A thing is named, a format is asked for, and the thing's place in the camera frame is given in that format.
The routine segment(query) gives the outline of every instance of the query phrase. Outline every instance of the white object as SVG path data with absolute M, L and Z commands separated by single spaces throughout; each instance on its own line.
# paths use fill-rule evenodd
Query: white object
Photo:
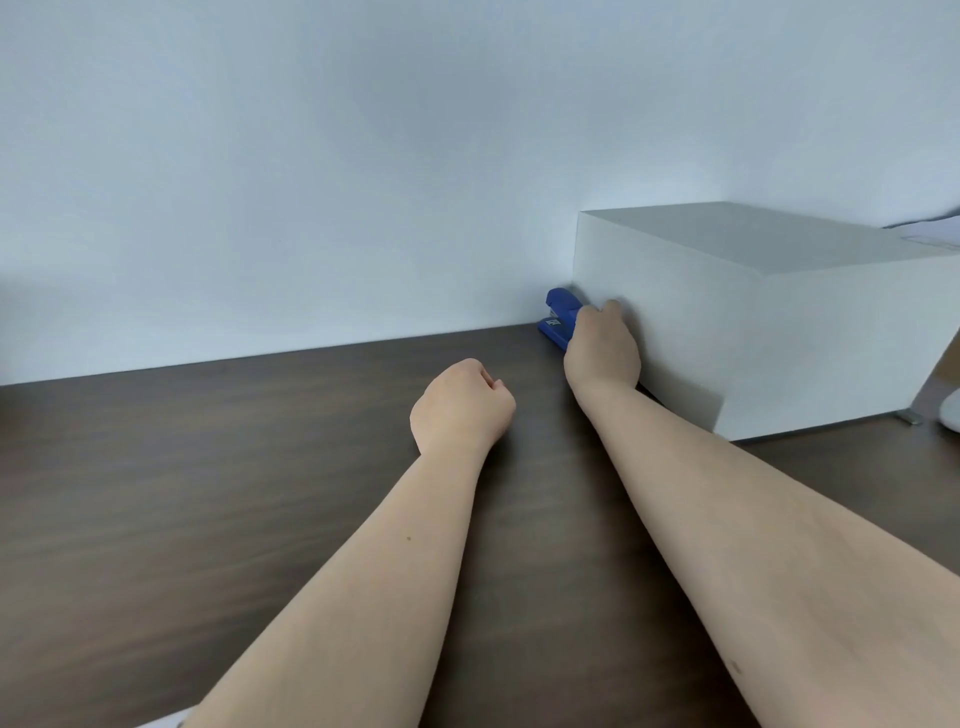
M 960 389 L 944 400 L 940 405 L 940 422 L 954 432 L 960 432 Z
M 731 203 L 583 212 L 573 279 L 638 315 L 642 383 L 728 439 L 906 408 L 960 325 L 960 251 Z
M 190 715 L 190 711 L 192 710 L 193 708 L 187 708 L 185 711 L 174 713 L 171 716 L 158 718 L 145 725 L 141 725 L 140 728 L 179 728 L 180 724 L 186 720 L 186 717 Z
M 904 240 L 928 245 L 943 245 L 960 250 L 960 215 L 940 220 L 922 220 L 893 228 Z

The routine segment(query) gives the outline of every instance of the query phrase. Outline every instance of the dark wooden table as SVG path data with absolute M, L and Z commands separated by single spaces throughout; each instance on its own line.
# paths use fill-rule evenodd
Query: dark wooden table
M 756 725 L 532 326 L 0 389 L 0 725 L 198 702 L 413 461 L 411 404 L 466 356 L 518 410 L 423 725 Z M 960 571 L 960 436 L 884 417 L 745 447 Z

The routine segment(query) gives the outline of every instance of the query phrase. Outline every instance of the fist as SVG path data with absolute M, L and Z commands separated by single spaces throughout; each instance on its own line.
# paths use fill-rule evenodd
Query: fist
M 410 413 L 420 454 L 444 447 L 490 449 L 507 431 L 516 402 L 476 359 L 464 359 L 430 382 Z
M 595 382 L 636 387 L 640 379 L 640 353 L 623 323 L 618 302 L 607 301 L 601 311 L 585 305 L 577 312 L 577 325 L 564 357 L 564 371 L 574 394 Z

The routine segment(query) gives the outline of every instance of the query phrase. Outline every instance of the paper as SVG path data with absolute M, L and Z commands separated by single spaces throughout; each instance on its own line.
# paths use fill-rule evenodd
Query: paper
M 943 220 L 924 220 L 892 228 L 904 240 L 945 248 L 960 248 L 960 215 Z
M 193 709 L 187 708 L 185 711 L 180 711 L 171 716 L 162 717 L 145 725 L 141 725 L 140 728 L 178 728 L 178 726 L 186 720 L 191 710 Z

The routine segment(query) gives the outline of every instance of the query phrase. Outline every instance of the stapler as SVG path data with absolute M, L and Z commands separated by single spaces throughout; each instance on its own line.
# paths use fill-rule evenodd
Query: stapler
M 577 311 L 583 304 L 565 288 L 553 288 L 546 295 L 546 304 L 550 306 L 550 315 L 537 324 L 550 341 L 566 351 L 566 345 L 573 336 L 573 327 L 577 323 Z

